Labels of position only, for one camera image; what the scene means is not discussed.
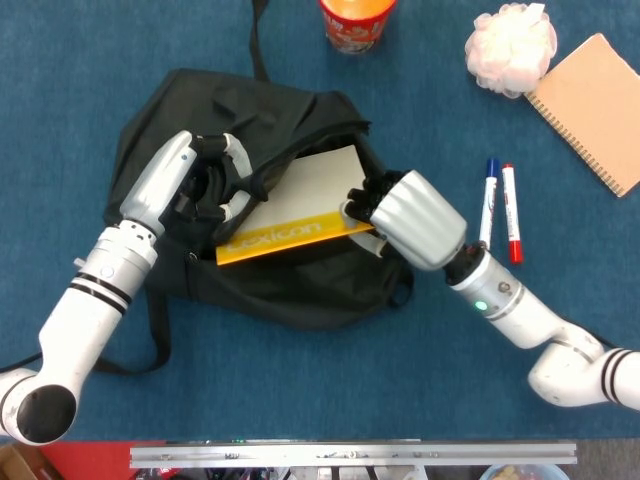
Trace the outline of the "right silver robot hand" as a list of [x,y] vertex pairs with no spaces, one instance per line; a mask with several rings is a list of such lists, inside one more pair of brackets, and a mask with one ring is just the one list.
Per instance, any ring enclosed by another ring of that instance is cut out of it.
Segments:
[[394,250],[423,271],[449,264],[466,238],[466,220],[416,170],[365,178],[347,194],[341,215],[349,226],[373,228],[350,236],[358,246],[379,258]]

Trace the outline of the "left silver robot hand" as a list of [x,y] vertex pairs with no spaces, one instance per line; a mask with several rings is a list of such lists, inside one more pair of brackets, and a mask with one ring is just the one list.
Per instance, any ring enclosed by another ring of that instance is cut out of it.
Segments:
[[122,220],[138,224],[159,238],[169,229],[170,210],[186,191],[188,179],[200,166],[228,157],[238,176],[253,174],[249,155],[234,135],[196,135],[182,130],[152,156],[121,203]]

